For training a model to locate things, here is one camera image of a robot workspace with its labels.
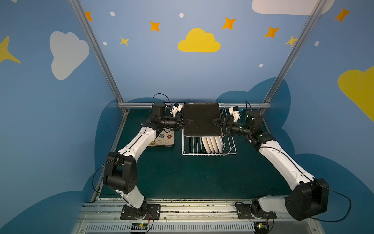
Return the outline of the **black square floral plate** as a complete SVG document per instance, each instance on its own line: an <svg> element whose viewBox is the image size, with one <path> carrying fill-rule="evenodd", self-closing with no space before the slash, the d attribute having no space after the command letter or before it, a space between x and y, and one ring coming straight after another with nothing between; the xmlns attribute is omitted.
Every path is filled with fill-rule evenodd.
<svg viewBox="0 0 374 234"><path fill-rule="evenodd" d="M173 129L164 129L159 136L152 142L157 142L158 144L174 144L174 130Z"/></svg>
<svg viewBox="0 0 374 234"><path fill-rule="evenodd" d="M167 143L167 144L158 144L157 142L151 142L148 147L173 147L173 143Z"/></svg>

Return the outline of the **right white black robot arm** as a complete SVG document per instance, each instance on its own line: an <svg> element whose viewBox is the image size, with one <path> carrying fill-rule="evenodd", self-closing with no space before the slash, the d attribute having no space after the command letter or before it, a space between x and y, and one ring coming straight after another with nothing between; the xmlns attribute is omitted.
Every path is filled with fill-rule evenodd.
<svg viewBox="0 0 374 234"><path fill-rule="evenodd" d="M282 175L291 189L288 196L264 196L255 202L255 212L289 213L295 220L315 219L328 208L329 184L317 179L298 165L280 146L276 139L263 130L259 111L246 112L245 123L240 123L237 106L229 108L229 115L214 119L214 123L225 130L228 136L245 136L247 141L264 156Z"/></svg>

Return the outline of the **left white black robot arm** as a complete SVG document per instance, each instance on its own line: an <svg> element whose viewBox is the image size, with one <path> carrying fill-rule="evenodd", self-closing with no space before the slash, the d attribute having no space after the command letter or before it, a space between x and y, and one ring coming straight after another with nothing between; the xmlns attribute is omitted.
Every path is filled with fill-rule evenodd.
<svg viewBox="0 0 374 234"><path fill-rule="evenodd" d="M170 114L166 115L166 104L154 103L152 114L143 122L139 133L118 152L110 152L102 166L103 184L121 195L126 201L126 210L135 215L144 216L147 211L146 198L137 187L137 161L164 129L178 130L183 127L182 108L182 104L175 103Z"/></svg>

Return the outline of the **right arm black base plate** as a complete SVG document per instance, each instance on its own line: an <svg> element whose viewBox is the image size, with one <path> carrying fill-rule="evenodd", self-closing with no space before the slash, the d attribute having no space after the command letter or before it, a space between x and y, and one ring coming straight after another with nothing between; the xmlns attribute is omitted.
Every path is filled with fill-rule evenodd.
<svg viewBox="0 0 374 234"><path fill-rule="evenodd" d="M238 219L276 219L276 213L265 212L256 201L249 203L236 202L234 204Z"/></svg>

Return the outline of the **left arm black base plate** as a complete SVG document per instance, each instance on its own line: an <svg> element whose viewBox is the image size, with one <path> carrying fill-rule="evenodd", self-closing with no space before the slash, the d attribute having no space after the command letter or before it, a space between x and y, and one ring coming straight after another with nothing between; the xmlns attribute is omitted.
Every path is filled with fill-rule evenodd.
<svg viewBox="0 0 374 234"><path fill-rule="evenodd" d="M128 205L122 207L121 220L158 220L160 218L160 204L143 204L141 208L135 209Z"/></svg>

